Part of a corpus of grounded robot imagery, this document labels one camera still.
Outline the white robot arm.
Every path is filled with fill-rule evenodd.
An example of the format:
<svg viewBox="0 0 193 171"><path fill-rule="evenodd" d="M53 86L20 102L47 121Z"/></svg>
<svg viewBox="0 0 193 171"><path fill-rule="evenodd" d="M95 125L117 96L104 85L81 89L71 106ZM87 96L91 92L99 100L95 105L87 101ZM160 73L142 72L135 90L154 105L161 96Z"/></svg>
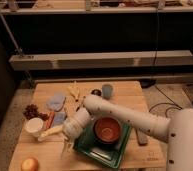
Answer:
<svg viewBox="0 0 193 171"><path fill-rule="evenodd" d="M166 171L193 171L193 108L180 110L172 118L143 113L113 104L97 95L87 95L83 106L67 118L61 126L55 126L39 137L62 132L69 141L78 138L93 117L101 114L119 119L135 129L168 144Z"/></svg>

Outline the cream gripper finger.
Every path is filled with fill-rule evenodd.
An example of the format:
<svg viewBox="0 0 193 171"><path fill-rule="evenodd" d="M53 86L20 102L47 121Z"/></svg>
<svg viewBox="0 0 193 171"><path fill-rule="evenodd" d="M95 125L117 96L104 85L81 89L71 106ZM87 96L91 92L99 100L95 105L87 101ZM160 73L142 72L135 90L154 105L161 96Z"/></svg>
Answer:
<svg viewBox="0 0 193 171"><path fill-rule="evenodd" d="M64 158L70 155L72 152L72 149L73 149L73 143L65 141L61 152L61 157Z"/></svg>
<svg viewBox="0 0 193 171"><path fill-rule="evenodd" d="M57 134L60 133L62 131L63 126L62 125L57 125L54 126L50 129L47 129L46 131L43 131L40 136L38 137L38 141L41 142L43 141L46 137L53 135L53 134Z"/></svg>

